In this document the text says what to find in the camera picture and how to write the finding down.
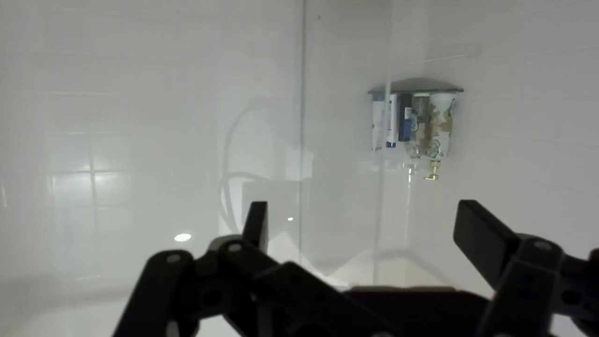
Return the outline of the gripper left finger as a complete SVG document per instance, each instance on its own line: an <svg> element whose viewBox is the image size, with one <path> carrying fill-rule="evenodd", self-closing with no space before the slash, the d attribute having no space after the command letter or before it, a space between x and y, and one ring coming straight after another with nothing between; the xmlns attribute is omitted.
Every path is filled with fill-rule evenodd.
<svg viewBox="0 0 599 337"><path fill-rule="evenodd" d="M222 316L240 337L373 337L374 316L293 262L267 255L268 203L250 205L242 234L203 256L148 259L112 337L195 337Z"/></svg>

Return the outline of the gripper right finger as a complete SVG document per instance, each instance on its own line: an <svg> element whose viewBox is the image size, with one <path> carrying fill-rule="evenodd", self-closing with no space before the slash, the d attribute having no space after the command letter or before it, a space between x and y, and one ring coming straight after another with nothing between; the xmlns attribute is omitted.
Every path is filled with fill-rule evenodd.
<svg viewBox="0 0 599 337"><path fill-rule="evenodd" d="M461 200L453 241L494 290L476 337L550 337L554 315L599 337L599 247L570 256L537 235L515 233L476 200Z"/></svg>

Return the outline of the clear pump bottle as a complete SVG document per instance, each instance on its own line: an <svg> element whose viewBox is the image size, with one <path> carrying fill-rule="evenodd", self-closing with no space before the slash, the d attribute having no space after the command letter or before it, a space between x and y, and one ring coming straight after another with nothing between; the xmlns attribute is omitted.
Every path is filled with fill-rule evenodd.
<svg viewBox="0 0 599 337"><path fill-rule="evenodd" d="M430 94L416 93L413 94L411 100L411 134L410 145L408 147L410 153L410 168L409 175L412 178L418 171L421 157L423 156L425 143L425 124L426 115L429 104Z"/></svg>

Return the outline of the grey corner shelf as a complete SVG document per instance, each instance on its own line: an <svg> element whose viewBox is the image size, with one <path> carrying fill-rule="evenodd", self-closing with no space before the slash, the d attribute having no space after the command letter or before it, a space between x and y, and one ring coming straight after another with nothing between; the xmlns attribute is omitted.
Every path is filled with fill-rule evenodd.
<svg viewBox="0 0 599 337"><path fill-rule="evenodd" d="M433 78L415 77L392 81L389 85L380 85L368 91L369 95L384 94L416 94L416 93L462 93L464 88Z"/></svg>

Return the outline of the floral pump bottle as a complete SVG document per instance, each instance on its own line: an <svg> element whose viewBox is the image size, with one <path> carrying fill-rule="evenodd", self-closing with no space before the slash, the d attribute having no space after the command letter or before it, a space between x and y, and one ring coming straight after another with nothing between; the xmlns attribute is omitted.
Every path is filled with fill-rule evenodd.
<svg viewBox="0 0 599 337"><path fill-rule="evenodd" d="M441 164L449 156L456 98L454 93L434 93L429 98L425 124L425 156L430 168L425 179L428 181L440 179Z"/></svg>

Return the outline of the glass shower door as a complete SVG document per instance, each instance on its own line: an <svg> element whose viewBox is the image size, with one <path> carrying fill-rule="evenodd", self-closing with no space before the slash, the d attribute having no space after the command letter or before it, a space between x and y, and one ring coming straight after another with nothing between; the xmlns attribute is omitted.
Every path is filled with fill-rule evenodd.
<svg viewBox="0 0 599 337"><path fill-rule="evenodd" d="M301 0L0 0L0 296L126 292L299 177Z"/></svg>

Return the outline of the white bottle with blue print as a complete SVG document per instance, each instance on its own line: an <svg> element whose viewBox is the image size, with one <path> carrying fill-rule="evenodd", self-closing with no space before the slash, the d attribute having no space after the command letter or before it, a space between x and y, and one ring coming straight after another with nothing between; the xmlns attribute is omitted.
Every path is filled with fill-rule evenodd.
<svg viewBox="0 0 599 337"><path fill-rule="evenodd" d="M370 92L372 96L372 150L395 148L398 142L398 97L384 92Z"/></svg>

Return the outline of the glass shower panel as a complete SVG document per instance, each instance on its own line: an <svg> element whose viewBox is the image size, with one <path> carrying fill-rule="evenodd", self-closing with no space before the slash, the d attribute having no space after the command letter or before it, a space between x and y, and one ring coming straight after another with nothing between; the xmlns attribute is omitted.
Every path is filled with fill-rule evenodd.
<svg viewBox="0 0 599 337"><path fill-rule="evenodd" d="M301 262L336 286L374 281L380 152L369 91L387 78L392 0L306 0Z"/></svg>

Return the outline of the dark blue bottle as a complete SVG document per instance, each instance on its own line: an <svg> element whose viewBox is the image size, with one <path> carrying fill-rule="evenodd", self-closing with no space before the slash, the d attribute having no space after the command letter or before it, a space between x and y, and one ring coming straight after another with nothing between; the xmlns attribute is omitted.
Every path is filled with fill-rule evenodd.
<svg viewBox="0 0 599 337"><path fill-rule="evenodd" d="M398 141L409 142L412 134L412 100L413 95L402 93L398 95Z"/></svg>

